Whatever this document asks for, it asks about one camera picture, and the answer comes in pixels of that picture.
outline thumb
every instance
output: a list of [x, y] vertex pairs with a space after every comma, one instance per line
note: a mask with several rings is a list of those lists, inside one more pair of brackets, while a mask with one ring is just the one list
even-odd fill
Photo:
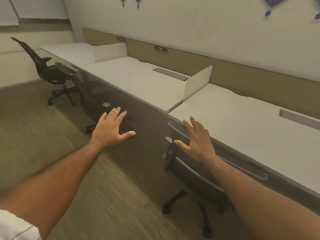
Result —
[[136, 134], [136, 133], [135, 133], [134, 131], [129, 131], [129, 132], [127, 132], [127, 133], [124, 133], [124, 134], [120, 135], [120, 140], [121, 140], [121, 141], [124, 141], [124, 140], [126, 140], [126, 139], [134, 136], [135, 134]]
[[182, 141], [180, 141], [180, 140], [174, 140], [174, 143], [176, 144], [176, 145], [178, 145], [182, 150], [184, 150], [185, 152], [187, 152], [187, 151], [189, 151], [189, 146], [188, 145], [186, 145], [186, 144], [184, 144]]

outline desk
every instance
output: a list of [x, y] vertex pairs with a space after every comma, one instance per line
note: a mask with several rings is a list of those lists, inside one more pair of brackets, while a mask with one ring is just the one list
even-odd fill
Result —
[[182, 102], [186, 82], [152, 70], [157, 67], [127, 56], [82, 65], [80, 69], [168, 113]]
[[95, 62], [93, 47], [87, 43], [58, 44], [41, 48], [75, 66]]
[[193, 116], [212, 138], [319, 197], [320, 131], [280, 117], [280, 109], [208, 84], [169, 116], [180, 122]]

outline black office chair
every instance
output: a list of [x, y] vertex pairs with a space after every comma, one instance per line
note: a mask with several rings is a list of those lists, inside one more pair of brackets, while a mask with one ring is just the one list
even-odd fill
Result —
[[[113, 108], [117, 107], [121, 107], [121, 113], [125, 111], [126, 107], [124, 103], [121, 102], [121, 100], [115, 93], [103, 91], [92, 94], [92, 87], [90, 85], [82, 83], [82, 81], [80, 81], [80, 79], [75, 74], [71, 73], [63, 64], [59, 62], [56, 62], [55, 64], [60, 71], [62, 71], [65, 75], [69, 76], [70, 79], [72, 79], [72, 81], [78, 88], [84, 113], [96, 122], [94, 125], [89, 125], [86, 127], [86, 133], [90, 133], [91, 129], [97, 125], [103, 113], [106, 112], [108, 114]], [[130, 116], [128, 114], [123, 119], [120, 128], [123, 131], [133, 130], [130, 125]]]
[[75, 87], [71, 87], [71, 88], [66, 87], [65, 83], [66, 83], [66, 80], [68, 80], [68, 77], [63, 72], [61, 72], [55, 65], [52, 65], [52, 66], [47, 65], [47, 62], [50, 61], [52, 58], [51, 57], [41, 58], [25, 42], [22, 42], [14, 37], [11, 37], [11, 39], [14, 40], [15, 42], [17, 42], [28, 53], [28, 55], [31, 57], [31, 59], [33, 60], [33, 62], [35, 64], [35, 67], [37, 69], [37, 73], [38, 73], [39, 77], [42, 80], [45, 80], [51, 84], [62, 85], [63, 89], [52, 91], [53, 97], [51, 97], [48, 100], [47, 104], [49, 106], [52, 105], [53, 99], [60, 97], [63, 94], [66, 94], [71, 102], [71, 105], [74, 106], [75, 103], [70, 96], [70, 92], [77, 92], [77, 91], [75, 90]]
[[[210, 226], [205, 205], [210, 204], [216, 206], [217, 213], [223, 215], [227, 208], [232, 206], [232, 204], [216, 179], [202, 162], [194, 160], [173, 143], [174, 140], [180, 140], [189, 145], [190, 140], [187, 136], [188, 132], [186, 128], [173, 121], [170, 121], [168, 125], [171, 128], [171, 137], [166, 137], [167, 141], [169, 141], [169, 146], [165, 154], [165, 171], [182, 190], [162, 206], [162, 213], [169, 214], [169, 206], [188, 193], [199, 204], [204, 219], [204, 236], [206, 238], [211, 238], [213, 231]], [[257, 181], [265, 181], [268, 179], [267, 175], [261, 170], [249, 167], [247, 164], [239, 165], [237, 161], [238, 158], [234, 160], [237, 156], [237, 151], [219, 141], [212, 143], [215, 147], [216, 154], [228, 164], [241, 170], [250, 177], [255, 178]]]

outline hand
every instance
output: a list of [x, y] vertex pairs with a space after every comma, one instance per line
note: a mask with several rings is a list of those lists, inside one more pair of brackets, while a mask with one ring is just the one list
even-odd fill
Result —
[[189, 133], [190, 145], [186, 145], [179, 140], [175, 140], [174, 143], [198, 161], [217, 157], [208, 130], [204, 129], [203, 125], [195, 121], [193, 117], [190, 117], [190, 120], [192, 126], [186, 120], [183, 121]]
[[102, 150], [107, 146], [116, 145], [136, 134], [134, 131], [129, 131], [119, 135], [119, 126], [127, 114], [125, 111], [119, 115], [119, 112], [120, 107], [111, 110], [108, 115], [107, 113], [104, 113], [100, 117], [90, 140], [90, 143], [96, 146], [99, 150]]

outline white sleeve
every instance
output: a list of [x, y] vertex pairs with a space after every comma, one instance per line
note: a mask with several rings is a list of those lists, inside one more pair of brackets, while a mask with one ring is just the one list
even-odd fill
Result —
[[41, 237], [37, 227], [6, 210], [0, 210], [0, 240], [41, 240]]

